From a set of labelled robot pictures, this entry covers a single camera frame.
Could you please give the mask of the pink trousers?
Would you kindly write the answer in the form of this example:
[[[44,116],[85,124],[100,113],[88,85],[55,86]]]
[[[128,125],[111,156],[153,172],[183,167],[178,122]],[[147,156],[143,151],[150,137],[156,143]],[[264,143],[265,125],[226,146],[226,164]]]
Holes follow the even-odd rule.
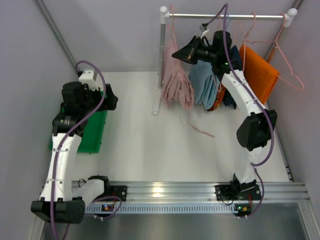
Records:
[[[177,50],[173,39],[168,40],[164,46],[161,98],[168,108],[173,103],[179,103],[190,112],[195,102],[195,91],[180,61],[172,57]]]

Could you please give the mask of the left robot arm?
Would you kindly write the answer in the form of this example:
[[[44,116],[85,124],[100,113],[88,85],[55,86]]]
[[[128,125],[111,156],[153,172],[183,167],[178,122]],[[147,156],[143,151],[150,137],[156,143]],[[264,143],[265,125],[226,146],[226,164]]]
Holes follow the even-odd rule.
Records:
[[[51,223],[79,224],[86,207],[111,192],[107,176],[94,175],[79,189],[72,190],[72,170],[78,148],[88,124],[86,116],[93,110],[115,110],[118,97],[109,83],[103,91],[91,89],[79,81],[62,87],[63,101],[52,121],[52,155],[45,185],[38,200],[31,203],[31,212]]]

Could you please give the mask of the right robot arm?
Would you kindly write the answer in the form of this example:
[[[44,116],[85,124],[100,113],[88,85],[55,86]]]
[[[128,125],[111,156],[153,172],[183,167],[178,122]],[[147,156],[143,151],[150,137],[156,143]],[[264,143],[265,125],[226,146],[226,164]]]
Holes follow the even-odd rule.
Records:
[[[187,64],[195,65],[199,61],[209,63],[212,72],[228,90],[242,113],[244,120],[236,131],[236,139],[247,150],[246,160],[239,162],[229,184],[219,189],[226,199],[241,200],[248,195],[261,199],[257,185],[256,167],[266,161],[260,161],[263,148],[274,145],[274,128],[277,121],[275,110],[268,110],[260,102],[245,79],[241,65],[231,57],[232,39],[229,32],[219,30],[214,33],[212,44],[206,45],[199,36],[171,56]]]

